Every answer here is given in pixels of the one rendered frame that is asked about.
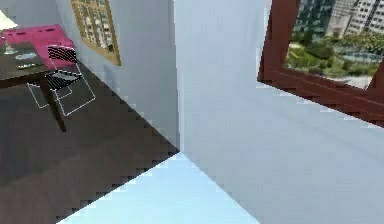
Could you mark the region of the clear drinking glass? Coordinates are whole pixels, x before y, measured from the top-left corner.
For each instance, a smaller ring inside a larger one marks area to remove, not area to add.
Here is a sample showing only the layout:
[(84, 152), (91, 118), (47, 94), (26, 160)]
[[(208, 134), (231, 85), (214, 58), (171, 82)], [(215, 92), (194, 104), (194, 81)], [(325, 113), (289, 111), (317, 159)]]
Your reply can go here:
[(5, 46), (5, 52), (4, 52), (5, 55), (12, 55), (17, 53), (17, 50), (15, 50), (7, 41), (4, 42), (4, 46)]

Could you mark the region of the red-brown framed window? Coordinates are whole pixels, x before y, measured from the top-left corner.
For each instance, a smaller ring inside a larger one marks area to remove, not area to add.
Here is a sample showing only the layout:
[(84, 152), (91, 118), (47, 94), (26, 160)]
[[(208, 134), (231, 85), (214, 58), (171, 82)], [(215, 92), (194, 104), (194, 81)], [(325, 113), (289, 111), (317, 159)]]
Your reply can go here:
[(384, 60), (366, 89), (283, 66), (299, 0), (272, 0), (257, 80), (384, 128)]

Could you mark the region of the dark brown wooden table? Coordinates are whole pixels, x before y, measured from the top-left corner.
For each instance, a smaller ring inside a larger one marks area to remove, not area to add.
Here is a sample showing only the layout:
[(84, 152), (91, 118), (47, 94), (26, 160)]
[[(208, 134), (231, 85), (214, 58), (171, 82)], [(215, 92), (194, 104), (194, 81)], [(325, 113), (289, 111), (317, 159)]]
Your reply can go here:
[(54, 96), (49, 88), (45, 75), (50, 69), (45, 65), (43, 59), (36, 55), (28, 63), (37, 64), (37, 67), (19, 69), (18, 66), (22, 64), (21, 60), (15, 58), (13, 55), (4, 55), (4, 47), (0, 47), (0, 89), (14, 87), (18, 85), (27, 84), (28, 82), (37, 81), (40, 89), (51, 109), (51, 112), (56, 119), (62, 132), (66, 132), (66, 126), (62, 115), (60, 114), (59, 107), (54, 100)]

